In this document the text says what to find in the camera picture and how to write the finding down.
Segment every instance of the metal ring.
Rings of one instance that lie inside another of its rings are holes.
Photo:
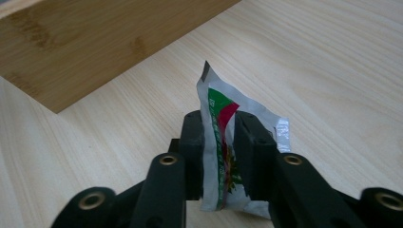
[[[382,204],[383,206],[395,210],[395,211],[403,211],[403,200],[399,199],[395,196],[392,196],[387,193],[376,193],[376,200]]]
[[[100,206],[105,198],[103,192],[92,192],[81,198],[78,206],[83,210],[91,210]]]
[[[163,165],[171,165],[174,164],[178,161],[177,158],[175,158],[174,156],[170,156],[170,155],[166,155],[163,156],[162,158],[160,158],[160,163]]]
[[[293,165],[300,165],[302,164],[302,159],[294,155],[287,155],[284,157],[285,162]]]

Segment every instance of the snack packet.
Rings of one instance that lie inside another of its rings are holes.
[[[236,167],[234,139],[235,112],[249,112],[270,131],[280,152],[291,152],[287,118],[267,110],[222,81],[205,62],[197,83],[204,127],[203,200],[201,209],[231,209],[270,218],[267,201],[251,201],[246,196]]]

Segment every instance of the wooden table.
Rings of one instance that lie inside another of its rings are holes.
[[[403,193],[403,4],[244,0],[53,114],[0,78],[0,227],[49,227],[76,193],[144,179],[200,108],[204,60],[290,118],[292,150],[335,188]],[[187,203],[187,227],[272,227]]]

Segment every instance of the light wood surface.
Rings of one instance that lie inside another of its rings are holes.
[[[403,194],[401,1],[245,0],[59,114],[0,79],[0,227],[49,227],[76,193],[117,193],[200,107],[204,60],[223,80],[290,118],[292,150],[355,198]],[[205,213],[188,227],[272,227]]]
[[[58,113],[237,2],[37,2],[0,19],[0,74]]]

